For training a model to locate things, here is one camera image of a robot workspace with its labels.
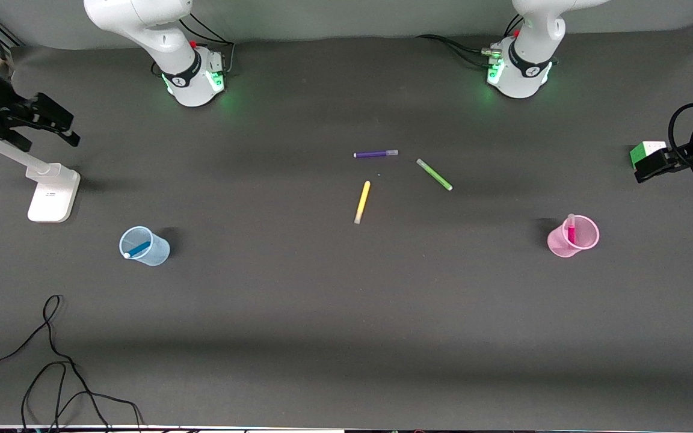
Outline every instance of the gray wall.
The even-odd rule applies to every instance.
[[[226,38],[319,39],[502,33],[509,0],[196,0],[194,14]],[[570,32],[635,32],[693,25],[693,0],[613,0],[566,15]],[[132,46],[102,32],[82,0],[0,0],[0,20],[30,45]]]

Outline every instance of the pink plastic cup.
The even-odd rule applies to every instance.
[[[576,243],[570,243],[568,240],[569,222],[569,219],[566,218],[560,227],[552,230],[550,236],[547,236],[547,246],[558,257],[569,258],[580,251],[589,250],[596,246],[600,239],[600,232],[593,220],[586,216],[577,215],[574,217]]]

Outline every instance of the gray table surface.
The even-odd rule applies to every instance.
[[[693,28],[570,35],[558,55],[517,101],[435,41],[254,42],[187,109],[143,50],[20,52],[17,90],[82,135],[27,132],[33,154],[82,185],[65,224],[33,224],[33,183],[0,156],[0,356],[61,293],[58,347],[149,424],[693,431],[693,175],[639,186],[627,156],[693,102]],[[401,154],[352,158],[382,149]],[[545,236],[570,212],[602,238],[561,260]],[[173,244],[159,268],[119,256],[137,224]],[[45,340],[0,366],[0,424]]]

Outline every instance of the yellow marker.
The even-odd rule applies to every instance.
[[[363,219],[363,211],[365,210],[365,202],[368,201],[368,191],[371,190],[371,181],[366,180],[363,185],[363,195],[360,196],[360,204],[357,205],[357,215],[354,216],[354,224],[360,224]]]

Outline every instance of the white metal pole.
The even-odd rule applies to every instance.
[[[45,174],[50,170],[50,165],[47,162],[42,161],[39,158],[35,158],[22,150],[19,150],[16,146],[12,146],[10,143],[0,140],[0,154],[7,156],[9,159],[13,159],[26,167],[36,170],[39,174]]]

